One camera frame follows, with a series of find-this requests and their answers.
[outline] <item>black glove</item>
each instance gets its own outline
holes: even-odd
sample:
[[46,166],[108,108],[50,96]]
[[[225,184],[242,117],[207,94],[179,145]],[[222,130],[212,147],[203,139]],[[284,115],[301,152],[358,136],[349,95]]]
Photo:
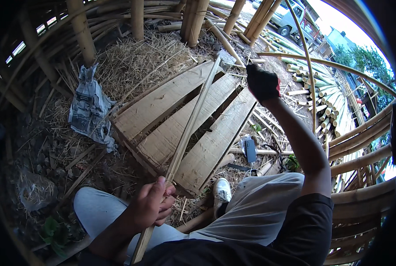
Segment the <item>black glove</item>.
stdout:
[[261,103],[264,100],[280,97],[280,79],[275,73],[259,68],[256,64],[247,66],[248,88]]

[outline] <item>shoe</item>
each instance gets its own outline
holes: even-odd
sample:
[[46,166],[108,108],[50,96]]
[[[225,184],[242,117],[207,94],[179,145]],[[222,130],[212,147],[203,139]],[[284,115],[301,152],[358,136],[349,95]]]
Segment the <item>shoe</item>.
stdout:
[[217,219],[217,211],[223,203],[229,202],[232,199],[232,192],[230,184],[226,178],[217,179],[213,187],[214,195],[214,217]]

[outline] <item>truck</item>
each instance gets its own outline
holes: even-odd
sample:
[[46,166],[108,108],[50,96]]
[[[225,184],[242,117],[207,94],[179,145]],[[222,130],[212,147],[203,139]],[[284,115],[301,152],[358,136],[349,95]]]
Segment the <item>truck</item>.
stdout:
[[[302,46],[302,40],[300,39],[300,34],[298,33],[297,26],[294,22],[294,18],[292,17],[289,8],[283,0],[279,7],[275,10],[272,18],[270,19],[270,23],[274,24],[278,27],[277,32],[279,35],[283,37],[288,37],[292,35],[296,40],[298,46]],[[319,35],[319,27],[313,21],[312,17],[306,14],[306,8],[304,5],[297,0],[298,3],[289,0],[292,9],[294,10],[295,15],[297,16],[298,21],[300,21],[301,29],[304,34],[304,38],[306,43],[318,42]],[[254,9],[258,9],[262,0],[255,0],[252,3]]]

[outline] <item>wooden crate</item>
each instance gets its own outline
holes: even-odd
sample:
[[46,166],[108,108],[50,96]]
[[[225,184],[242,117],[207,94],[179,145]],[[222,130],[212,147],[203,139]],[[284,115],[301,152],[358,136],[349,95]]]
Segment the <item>wooden crate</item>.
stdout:
[[[118,138],[152,175],[165,174],[213,64],[207,61],[180,74],[112,120]],[[193,131],[210,116],[216,120],[182,159],[174,177],[179,194],[194,198],[202,191],[254,109],[255,98],[248,89],[238,93],[238,85],[219,69]]]

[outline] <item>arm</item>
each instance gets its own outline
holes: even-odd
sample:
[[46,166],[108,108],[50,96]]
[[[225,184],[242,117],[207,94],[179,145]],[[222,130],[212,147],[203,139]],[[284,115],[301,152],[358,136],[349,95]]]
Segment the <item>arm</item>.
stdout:
[[304,171],[301,195],[320,193],[330,198],[331,169],[325,152],[312,132],[282,102],[276,74],[263,71],[257,65],[248,65],[247,74],[250,91],[278,120]]
[[[90,244],[92,254],[123,263],[126,259],[126,248],[131,239],[145,228],[161,226],[171,212],[176,189],[173,185],[165,189],[165,178],[142,187],[137,197],[127,209]],[[160,203],[163,195],[166,199]]]

